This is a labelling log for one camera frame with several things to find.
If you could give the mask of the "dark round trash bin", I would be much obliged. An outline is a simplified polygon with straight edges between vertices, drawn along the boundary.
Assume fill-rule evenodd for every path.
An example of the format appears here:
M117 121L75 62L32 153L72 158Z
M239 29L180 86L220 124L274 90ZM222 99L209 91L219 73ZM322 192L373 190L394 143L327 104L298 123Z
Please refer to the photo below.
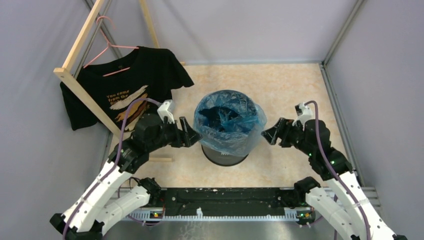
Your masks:
M213 150L209 147L201 145L202 152L204 156L213 164L222 166L222 167L231 167L240 164L243 162L248 155L246 156L234 156L229 154L223 154L219 151Z

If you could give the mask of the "blue plastic trash bag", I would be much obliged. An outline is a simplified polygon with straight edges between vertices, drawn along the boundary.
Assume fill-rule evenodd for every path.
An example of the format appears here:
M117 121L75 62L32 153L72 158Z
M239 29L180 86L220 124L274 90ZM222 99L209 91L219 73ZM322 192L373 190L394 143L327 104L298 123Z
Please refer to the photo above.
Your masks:
M202 146L237 157L247 156L256 147L266 124L266 114L257 103L230 89L205 95L193 119Z

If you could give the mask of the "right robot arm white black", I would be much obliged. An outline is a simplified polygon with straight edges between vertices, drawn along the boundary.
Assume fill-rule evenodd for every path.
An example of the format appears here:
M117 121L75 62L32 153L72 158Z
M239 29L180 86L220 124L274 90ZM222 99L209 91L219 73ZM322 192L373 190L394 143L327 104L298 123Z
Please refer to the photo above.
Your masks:
M311 168L334 193L326 194L313 178L294 184L293 200L299 206L311 206L344 240L405 240L381 218L365 195L353 167L345 155L331 146L330 130L322 120L310 119L304 124L280 118L261 135L270 145L281 140L282 148L294 147L308 156Z

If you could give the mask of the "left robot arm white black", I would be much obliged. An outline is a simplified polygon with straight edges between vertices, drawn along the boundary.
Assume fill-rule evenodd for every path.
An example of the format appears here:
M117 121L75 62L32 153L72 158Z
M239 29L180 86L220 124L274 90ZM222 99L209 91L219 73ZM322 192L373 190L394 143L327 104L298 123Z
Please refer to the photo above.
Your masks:
M135 124L130 137L120 142L108 156L102 170L73 206L54 214L51 225L64 240L101 240L118 222L143 206L160 202L160 186L152 178L141 180L126 195L109 203L111 197L145 164L150 153L166 147L189 148L202 136L180 117L181 128L168 116L145 114Z

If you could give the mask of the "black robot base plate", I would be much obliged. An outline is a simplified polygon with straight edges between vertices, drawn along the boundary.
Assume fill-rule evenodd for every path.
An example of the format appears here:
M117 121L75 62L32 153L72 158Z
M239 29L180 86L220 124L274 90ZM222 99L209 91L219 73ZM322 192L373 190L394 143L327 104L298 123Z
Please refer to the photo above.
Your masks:
M198 210L204 217L283 216L303 206L294 189L280 187L173 187L162 190L157 203L166 217L196 216Z

